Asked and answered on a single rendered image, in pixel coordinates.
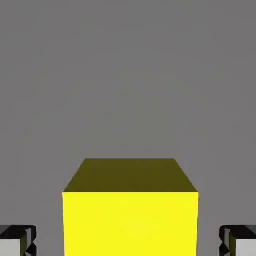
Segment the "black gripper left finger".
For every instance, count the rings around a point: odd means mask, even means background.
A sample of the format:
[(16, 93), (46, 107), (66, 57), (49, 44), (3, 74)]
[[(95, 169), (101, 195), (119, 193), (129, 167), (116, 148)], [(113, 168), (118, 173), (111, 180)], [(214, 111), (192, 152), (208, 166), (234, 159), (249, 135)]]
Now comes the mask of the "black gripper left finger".
[(35, 225), (0, 225), (0, 256), (37, 256)]

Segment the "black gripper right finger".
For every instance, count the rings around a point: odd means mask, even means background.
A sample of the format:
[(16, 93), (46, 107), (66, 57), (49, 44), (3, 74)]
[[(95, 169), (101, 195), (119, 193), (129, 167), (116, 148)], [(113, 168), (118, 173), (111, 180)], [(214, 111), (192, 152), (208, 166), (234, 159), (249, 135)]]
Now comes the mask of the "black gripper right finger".
[(256, 256), (256, 225), (222, 225), (219, 256)]

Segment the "small yellow cube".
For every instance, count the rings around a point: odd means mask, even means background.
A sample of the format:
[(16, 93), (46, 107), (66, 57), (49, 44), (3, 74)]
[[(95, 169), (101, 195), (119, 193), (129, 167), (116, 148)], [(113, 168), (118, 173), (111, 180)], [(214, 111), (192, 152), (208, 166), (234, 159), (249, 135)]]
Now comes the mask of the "small yellow cube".
[(199, 192), (173, 158), (87, 158), (62, 200), (64, 256), (197, 256)]

